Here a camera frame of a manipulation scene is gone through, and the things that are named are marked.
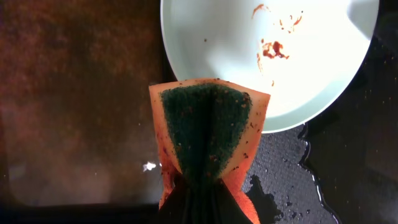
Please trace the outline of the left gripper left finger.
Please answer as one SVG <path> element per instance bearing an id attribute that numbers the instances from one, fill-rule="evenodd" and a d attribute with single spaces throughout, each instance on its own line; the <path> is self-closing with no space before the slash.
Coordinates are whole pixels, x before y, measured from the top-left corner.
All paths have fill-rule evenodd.
<path id="1" fill-rule="evenodd" d="M 158 224 L 192 224 L 191 188 L 183 177 L 176 177 L 175 187 L 160 208 Z"/>

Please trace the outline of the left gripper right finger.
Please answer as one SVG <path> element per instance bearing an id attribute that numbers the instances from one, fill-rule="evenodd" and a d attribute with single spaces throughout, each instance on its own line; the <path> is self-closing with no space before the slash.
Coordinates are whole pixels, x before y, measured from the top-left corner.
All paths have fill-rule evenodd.
<path id="1" fill-rule="evenodd" d="M 217 181 L 205 197 L 205 223 L 252 224 L 222 180 Z"/>

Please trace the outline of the green and yellow sponge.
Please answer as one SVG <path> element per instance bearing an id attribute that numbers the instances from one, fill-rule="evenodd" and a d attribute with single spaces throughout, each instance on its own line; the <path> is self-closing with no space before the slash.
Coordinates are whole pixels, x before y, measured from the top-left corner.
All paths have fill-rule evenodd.
<path id="1" fill-rule="evenodd" d="M 252 223 L 259 222 L 242 186 L 255 158 L 270 95 L 219 78 L 149 87 L 162 165 L 159 209 L 183 177 L 192 191 L 192 223 L 205 223 L 205 197 L 222 180 Z"/>

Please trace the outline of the light blue plate top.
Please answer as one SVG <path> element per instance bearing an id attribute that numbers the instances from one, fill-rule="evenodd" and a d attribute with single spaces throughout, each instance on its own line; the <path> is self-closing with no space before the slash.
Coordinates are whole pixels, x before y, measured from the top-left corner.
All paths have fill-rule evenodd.
<path id="1" fill-rule="evenodd" d="M 164 0 L 162 37 L 178 80 L 220 78 L 271 95 L 275 133 L 327 109 L 359 70 L 379 0 Z"/>

